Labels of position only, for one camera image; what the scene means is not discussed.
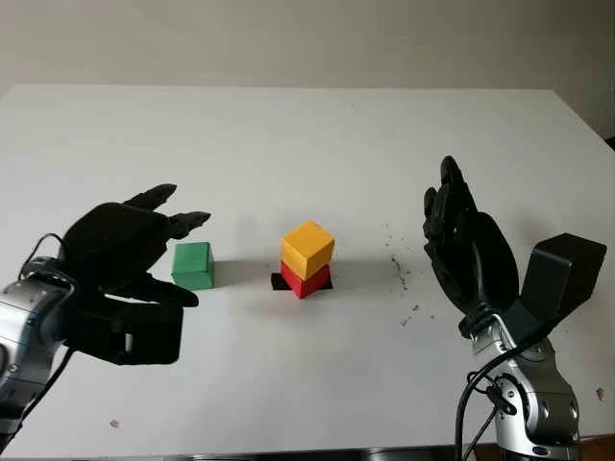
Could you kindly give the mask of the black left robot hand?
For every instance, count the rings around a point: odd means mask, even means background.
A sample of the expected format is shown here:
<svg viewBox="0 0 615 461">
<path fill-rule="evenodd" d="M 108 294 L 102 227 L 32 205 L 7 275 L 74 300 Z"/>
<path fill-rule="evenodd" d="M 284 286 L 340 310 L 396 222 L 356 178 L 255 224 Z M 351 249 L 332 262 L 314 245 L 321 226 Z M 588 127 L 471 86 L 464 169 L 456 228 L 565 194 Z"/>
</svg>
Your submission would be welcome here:
<svg viewBox="0 0 615 461">
<path fill-rule="evenodd" d="M 194 307 L 198 297 L 173 283 L 155 279 L 150 268 L 167 250 L 203 226 L 210 214 L 190 211 L 171 216 L 157 212 L 176 191 L 163 183 L 124 202 L 96 206 L 62 238 L 59 257 L 83 287 L 105 295 L 143 302 Z"/>
</svg>

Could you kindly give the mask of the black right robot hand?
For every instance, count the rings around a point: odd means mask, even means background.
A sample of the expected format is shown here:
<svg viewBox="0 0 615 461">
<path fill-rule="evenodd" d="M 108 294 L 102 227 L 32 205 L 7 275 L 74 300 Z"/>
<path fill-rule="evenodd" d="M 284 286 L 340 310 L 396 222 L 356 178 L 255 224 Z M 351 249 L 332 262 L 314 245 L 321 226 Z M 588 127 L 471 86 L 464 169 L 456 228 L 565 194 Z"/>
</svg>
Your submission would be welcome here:
<svg viewBox="0 0 615 461">
<path fill-rule="evenodd" d="M 440 178 L 424 196 L 425 251 L 445 295 L 463 313 L 461 335 L 470 338 L 517 300 L 519 275 L 503 233 L 476 207 L 453 157 L 443 158 Z"/>
</svg>

